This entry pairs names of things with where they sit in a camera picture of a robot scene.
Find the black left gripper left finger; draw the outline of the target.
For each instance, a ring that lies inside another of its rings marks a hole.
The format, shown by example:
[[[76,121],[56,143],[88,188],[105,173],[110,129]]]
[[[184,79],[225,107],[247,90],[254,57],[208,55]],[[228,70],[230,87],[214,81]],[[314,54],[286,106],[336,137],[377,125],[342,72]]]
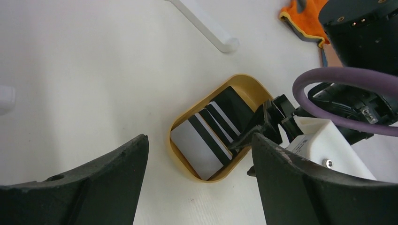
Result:
[[[131,225],[148,161],[148,136],[45,181],[0,187],[3,225]]]

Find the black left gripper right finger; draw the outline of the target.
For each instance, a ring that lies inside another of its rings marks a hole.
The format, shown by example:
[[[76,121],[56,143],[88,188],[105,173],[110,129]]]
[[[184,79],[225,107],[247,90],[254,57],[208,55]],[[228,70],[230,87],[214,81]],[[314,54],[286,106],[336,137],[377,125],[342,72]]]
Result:
[[[268,225],[395,225],[398,186],[320,166],[262,134],[252,156]]]

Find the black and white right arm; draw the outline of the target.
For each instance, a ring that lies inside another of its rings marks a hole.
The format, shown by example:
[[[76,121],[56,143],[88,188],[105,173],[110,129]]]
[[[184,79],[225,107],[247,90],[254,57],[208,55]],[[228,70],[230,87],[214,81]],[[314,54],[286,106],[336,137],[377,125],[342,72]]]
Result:
[[[300,75],[292,87],[299,107],[285,96],[264,102],[229,150],[250,146],[255,133],[281,144],[279,128],[292,141],[304,132],[293,120],[300,116],[330,119],[349,144],[397,136],[397,1],[329,0],[318,20],[342,66]]]

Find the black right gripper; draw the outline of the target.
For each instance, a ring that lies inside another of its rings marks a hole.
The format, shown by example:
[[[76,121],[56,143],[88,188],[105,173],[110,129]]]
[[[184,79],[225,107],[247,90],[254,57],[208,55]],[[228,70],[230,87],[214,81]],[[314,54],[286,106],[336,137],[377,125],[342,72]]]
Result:
[[[250,146],[255,133],[261,133],[275,143],[282,143],[278,126],[282,127],[291,143],[303,134],[293,118],[294,111],[295,108],[285,95],[265,101],[257,108],[243,132],[228,146],[228,150],[239,151]]]

